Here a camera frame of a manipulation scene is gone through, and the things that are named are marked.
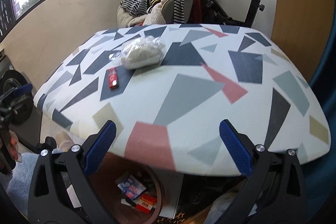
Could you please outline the person's left hand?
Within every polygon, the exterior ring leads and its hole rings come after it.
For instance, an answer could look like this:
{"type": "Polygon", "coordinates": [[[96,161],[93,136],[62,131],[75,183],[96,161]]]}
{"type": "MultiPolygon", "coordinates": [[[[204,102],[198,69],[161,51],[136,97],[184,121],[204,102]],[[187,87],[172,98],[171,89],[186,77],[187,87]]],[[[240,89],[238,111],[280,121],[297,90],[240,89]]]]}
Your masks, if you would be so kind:
{"type": "Polygon", "coordinates": [[[16,162],[22,162],[22,155],[19,153],[19,140],[15,132],[10,130],[10,153],[16,162]]]}

